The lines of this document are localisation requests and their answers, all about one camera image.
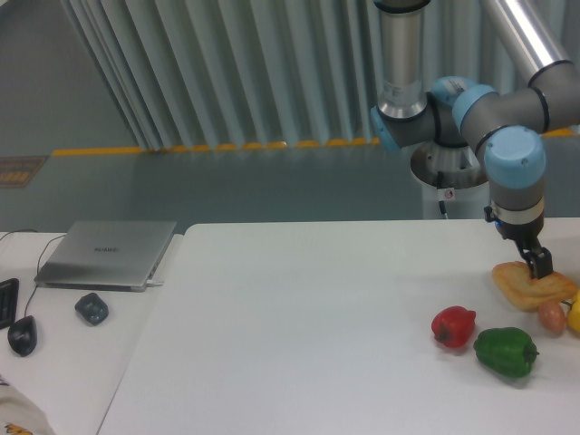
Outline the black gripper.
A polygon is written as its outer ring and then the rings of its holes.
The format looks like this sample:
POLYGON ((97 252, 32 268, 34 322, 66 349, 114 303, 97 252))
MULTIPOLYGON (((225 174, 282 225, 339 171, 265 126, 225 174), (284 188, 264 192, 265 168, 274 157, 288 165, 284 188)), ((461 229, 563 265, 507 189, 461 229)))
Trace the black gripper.
POLYGON ((485 220, 493 223, 504 239, 512 240, 521 254, 525 253, 531 277, 542 279, 554 273, 553 259, 538 240, 544 226, 544 213, 538 212, 535 217, 532 214, 531 208, 515 211, 498 206, 484 207, 485 220))

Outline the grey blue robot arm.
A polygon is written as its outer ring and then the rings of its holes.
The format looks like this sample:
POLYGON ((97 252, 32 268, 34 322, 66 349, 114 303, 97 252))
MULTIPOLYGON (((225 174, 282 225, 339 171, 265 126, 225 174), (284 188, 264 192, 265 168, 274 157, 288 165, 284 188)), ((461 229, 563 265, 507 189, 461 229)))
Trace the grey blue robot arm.
POLYGON ((469 79, 421 83, 424 1, 379 1, 383 91, 371 119, 381 145, 419 144, 466 157, 484 173, 485 219, 513 241, 534 278, 553 271, 539 241, 544 225, 546 154, 541 135, 579 121, 579 73, 531 1, 485 1, 482 8, 525 82, 500 94, 469 79))

